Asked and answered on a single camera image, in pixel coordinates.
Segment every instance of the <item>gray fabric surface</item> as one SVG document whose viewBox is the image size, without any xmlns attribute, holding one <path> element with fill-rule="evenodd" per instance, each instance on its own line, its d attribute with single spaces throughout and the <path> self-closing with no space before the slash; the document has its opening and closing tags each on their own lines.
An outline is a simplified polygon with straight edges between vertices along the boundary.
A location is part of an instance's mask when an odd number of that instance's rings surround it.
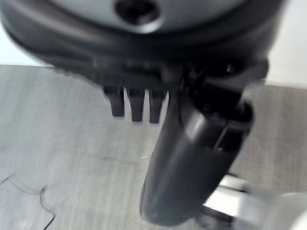
<svg viewBox="0 0 307 230">
<path fill-rule="evenodd" d="M 248 97 L 256 125 L 232 172 L 269 189 L 306 191 L 307 91 L 264 86 Z M 164 229 L 139 216 L 159 130 L 133 124 L 129 103 L 126 118 L 113 119 L 101 89 L 86 80 L 0 66 L 0 180 L 14 173 L 25 186 L 47 185 L 46 202 L 57 213 L 50 230 Z M 50 218 L 38 197 L 0 187 L 0 229 L 39 230 Z M 176 229 L 197 227 L 190 221 Z"/>
</svg>

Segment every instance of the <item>black plastic arm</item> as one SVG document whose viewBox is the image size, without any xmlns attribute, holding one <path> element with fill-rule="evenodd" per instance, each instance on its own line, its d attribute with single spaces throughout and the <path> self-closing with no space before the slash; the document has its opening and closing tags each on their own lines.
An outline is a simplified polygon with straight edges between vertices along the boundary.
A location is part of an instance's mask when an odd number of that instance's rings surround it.
<svg viewBox="0 0 307 230">
<path fill-rule="evenodd" d="M 174 226 L 199 214 L 252 123 L 248 104 L 237 115 L 223 118 L 201 113 L 186 94 L 170 95 L 143 187 L 141 216 L 153 224 Z"/>
</svg>

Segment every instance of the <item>white wall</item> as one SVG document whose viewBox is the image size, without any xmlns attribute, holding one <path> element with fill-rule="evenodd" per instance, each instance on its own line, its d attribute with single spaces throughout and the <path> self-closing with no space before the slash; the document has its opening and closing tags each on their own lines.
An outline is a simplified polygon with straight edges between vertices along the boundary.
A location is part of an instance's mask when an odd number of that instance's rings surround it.
<svg viewBox="0 0 307 230">
<path fill-rule="evenodd" d="M 285 13 L 267 83 L 307 88 L 307 0 L 290 0 Z"/>
<path fill-rule="evenodd" d="M 270 55 L 267 84 L 307 88 L 307 0 L 290 0 Z M 44 66 L 11 42 L 0 28 L 0 64 Z"/>
</svg>

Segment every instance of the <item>circular hole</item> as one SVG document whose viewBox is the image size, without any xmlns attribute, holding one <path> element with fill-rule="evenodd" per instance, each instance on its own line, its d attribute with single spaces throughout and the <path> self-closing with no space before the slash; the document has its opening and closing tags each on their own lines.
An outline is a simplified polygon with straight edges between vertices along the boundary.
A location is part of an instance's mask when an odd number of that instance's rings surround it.
<svg viewBox="0 0 307 230">
<path fill-rule="evenodd" d="M 117 14 L 133 25 L 145 25 L 159 17 L 157 5 L 150 0 L 121 0 L 116 3 Z"/>
</svg>

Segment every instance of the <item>floor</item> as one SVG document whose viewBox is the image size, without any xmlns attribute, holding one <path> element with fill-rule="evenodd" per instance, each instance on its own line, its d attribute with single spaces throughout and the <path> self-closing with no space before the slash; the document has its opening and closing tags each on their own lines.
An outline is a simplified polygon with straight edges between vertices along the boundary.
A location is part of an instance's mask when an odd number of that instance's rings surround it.
<svg viewBox="0 0 307 230">
<path fill-rule="evenodd" d="M 307 191 L 307 90 L 262 86 L 247 97 L 256 124 L 231 172 L 265 188 Z M 160 126 L 133 124 L 129 105 L 125 119 L 113 119 L 98 86 L 52 68 L 0 66 L 0 108 L 0 181 L 13 173 L 19 186 L 47 186 L 57 214 L 48 230 L 163 229 L 139 215 Z M 39 230 L 51 218 L 38 196 L 0 186 L 1 229 Z"/>
</svg>

